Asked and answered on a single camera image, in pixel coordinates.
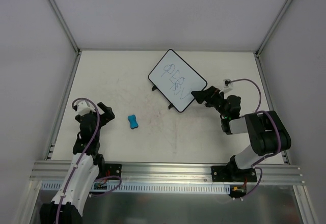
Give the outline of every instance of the cable connector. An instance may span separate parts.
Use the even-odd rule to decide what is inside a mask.
[[[95,112],[95,109],[93,109],[88,101],[80,100],[77,102],[77,104],[74,106],[74,110],[77,111],[77,113],[80,116],[83,116],[85,114],[88,114],[89,112]]]
[[[224,87],[222,90],[220,90],[219,93],[223,92],[224,94],[226,94],[233,89],[233,83],[231,82],[230,79],[223,80],[223,85],[224,85]]]

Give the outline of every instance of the black mounting bracket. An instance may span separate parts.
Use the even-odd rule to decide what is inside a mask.
[[[236,173],[230,173],[226,165],[213,165],[211,168],[212,182],[257,182],[255,169],[237,170]]]
[[[109,171],[109,176],[121,177],[122,164],[105,163],[106,172]]]
[[[230,185],[231,188],[231,192],[229,194],[229,196],[231,198],[242,198],[243,196],[245,196],[247,194],[247,188],[241,188],[238,190],[234,190],[235,187],[237,187],[238,185]]]

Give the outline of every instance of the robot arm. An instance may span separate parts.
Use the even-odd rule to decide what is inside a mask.
[[[97,178],[105,176],[104,157],[102,154],[98,154],[100,130],[113,120],[115,115],[112,109],[103,103],[97,105],[104,113],[100,115],[97,132],[86,150],[85,148],[96,130],[97,114],[86,100],[79,100],[74,106],[74,110],[78,113],[75,119],[80,123],[80,132],[77,134],[73,147],[73,158],[61,189],[50,204],[43,204],[40,209],[42,224],[55,222],[59,205],[61,205],[60,223],[82,223],[84,205],[92,184]]]
[[[225,85],[231,85],[230,80],[225,80]],[[224,133],[249,134],[250,145],[232,156],[222,172],[234,181],[243,180],[247,170],[265,158],[291,147],[291,138],[275,111],[259,111],[240,117],[241,98],[230,95],[225,99],[223,90],[213,86],[207,90],[193,91],[192,95],[198,103],[206,102],[206,107],[214,107],[220,113]]]

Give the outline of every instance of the metal rail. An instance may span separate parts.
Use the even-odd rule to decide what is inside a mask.
[[[75,75],[76,75],[76,71],[77,71],[77,67],[78,67],[78,64],[79,64],[80,56],[81,56],[81,53],[76,56],[76,58],[74,60],[74,63],[72,65],[72,67],[71,67],[71,72],[70,72],[70,75],[69,75],[69,79],[68,79],[68,81],[66,83],[64,94],[63,94],[63,96],[61,98],[59,109],[58,109],[58,112],[56,114],[56,119],[55,119],[55,122],[54,122],[54,124],[52,126],[49,140],[48,140],[48,142],[46,144],[47,147],[44,147],[44,149],[45,149],[45,151],[43,151],[43,158],[44,159],[51,159],[51,157],[52,157],[51,151],[53,151],[54,146],[56,144],[57,136],[59,134],[59,129],[60,129],[60,126],[61,126],[61,122],[62,122],[62,119],[63,119],[63,115],[65,113],[65,109],[66,109],[66,105],[67,105],[67,102],[68,102],[68,99],[69,99],[69,94],[70,94],[70,91],[71,91],[71,88],[72,88],[73,80],[74,80]]]
[[[270,38],[272,37],[274,31],[276,30],[277,26],[279,25],[279,23],[281,22],[281,20],[283,19],[283,16],[285,15],[285,13],[287,12],[288,8],[290,7],[291,3],[293,2],[293,0],[285,0],[284,4],[282,5],[280,11],[278,12],[276,18],[274,19],[274,21],[272,22],[270,28],[268,29],[263,41],[261,42],[261,44],[259,45],[259,48],[256,52],[257,56],[260,57],[261,53],[263,52],[265,46],[267,45],[267,43],[269,42]]]
[[[179,163],[132,163],[122,164],[122,180],[134,183],[165,184],[207,184],[212,183],[212,165],[225,164],[179,164]],[[70,167],[70,161],[36,161],[31,180],[63,180]],[[304,185],[301,170],[296,165],[262,164],[262,185]]]
[[[62,13],[59,10],[56,1],[55,0],[47,0],[47,1],[49,2],[49,4],[50,4],[50,6],[51,6],[51,8],[52,8],[52,10],[54,12],[54,14],[56,15],[56,17],[57,17],[57,19],[58,19],[58,21],[59,21],[59,23],[60,23],[60,25],[62,27],[62,29],[64,30],[67,38],[69,39],[72,48],[78,54],[79,53],[78,45],[77,45],[74,37],[72,36],[72,33],[71,33],[71,31],[70,31],[70,29],[69,29],[69,27],[68,27],[65,19],[63,18],[63,15],[62,15]]]

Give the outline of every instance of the white table surface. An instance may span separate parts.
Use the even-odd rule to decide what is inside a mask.
[[[208,82],[221,87],[223,79],[249,78],[266,97],[252,53],[176,52]],[[168,110],[169,102],[152,91],[148,74],[165,51],[83,51],[61,128],[53,160],[71,160],[79,132],[71,102],[87,97],[113,109],[116,118],[101,129],[99,152],[106,161],[227,163],[249,143],[248,134],[226,135],[220,115],[195,101],[183,112]],[[234,83],[227,96],[241,97],[241,114],[251,113],[258,104],[258,92],[249,82]],[[139,128],[131,130],[127,117],[135,114]],[[263,163],[283,164],[279,154]]]

